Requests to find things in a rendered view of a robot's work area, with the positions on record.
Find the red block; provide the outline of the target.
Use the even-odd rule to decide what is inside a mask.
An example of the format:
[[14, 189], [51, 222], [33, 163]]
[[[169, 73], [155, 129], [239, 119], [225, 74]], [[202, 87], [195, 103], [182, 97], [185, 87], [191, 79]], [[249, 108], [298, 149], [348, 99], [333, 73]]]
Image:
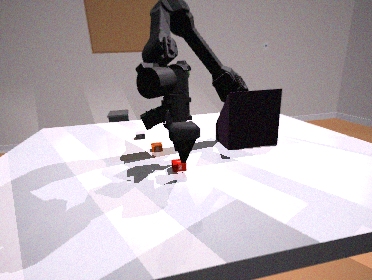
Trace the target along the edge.
[[187, 170], [186, 163], [182, 164], [180, 159], [172, 160], [171, 163], [172, 163], [172, 169], [173, 169], [174, 172], [186, 171]]

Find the orange block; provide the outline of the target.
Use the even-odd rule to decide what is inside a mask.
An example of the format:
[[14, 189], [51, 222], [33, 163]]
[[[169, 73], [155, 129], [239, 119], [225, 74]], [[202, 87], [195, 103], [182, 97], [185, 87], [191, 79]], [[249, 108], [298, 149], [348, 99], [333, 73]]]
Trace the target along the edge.
[[152, 152], [163, 151], [162, 143], [161, 142], [151, 143], [151, 149], [152, 149]]

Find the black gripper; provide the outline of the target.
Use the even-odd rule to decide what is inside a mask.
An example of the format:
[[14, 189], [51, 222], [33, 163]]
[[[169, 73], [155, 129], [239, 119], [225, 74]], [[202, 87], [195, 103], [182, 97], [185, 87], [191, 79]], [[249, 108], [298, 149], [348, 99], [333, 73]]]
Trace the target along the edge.
[[182, 164], [186, 163], [189, 154], [198, 138], [201, 137], [200, 127], [192, 120], [190, 115], [191, 97], [188, 93], [169, 94], [163, 97], [165, 105], [168, 105], [171, 120], [170, 124], [162, 123], [168, 130], [169, 138], [173, 142], [175, 151], [178, 151]]

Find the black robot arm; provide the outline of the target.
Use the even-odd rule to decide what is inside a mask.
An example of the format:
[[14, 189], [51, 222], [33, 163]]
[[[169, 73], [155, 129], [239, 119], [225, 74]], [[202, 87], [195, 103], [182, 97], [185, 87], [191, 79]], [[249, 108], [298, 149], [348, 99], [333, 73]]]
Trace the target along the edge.
[[[159, 0], [151, 9], [150, 38], [142, 51], [143, 63], [136, 67], [137, 90], [147, 99], [169, 94], [189, 92], [186, 61], [177, 61], [167, 66], [178, 56], [177, 44], [170, 31], [182, 37], [212, 75], [220, 100], [225, 103], [229, 92], [249, 91], [241, 75], [232, 68], [222, 65], [194, 26], [193, 15], [183, 0]], [[140, 118], [146, 130], [165, 121], [170, 124], [168, 105], [146, 111]], [[168, 123], [169, 122], [169, 123]]]

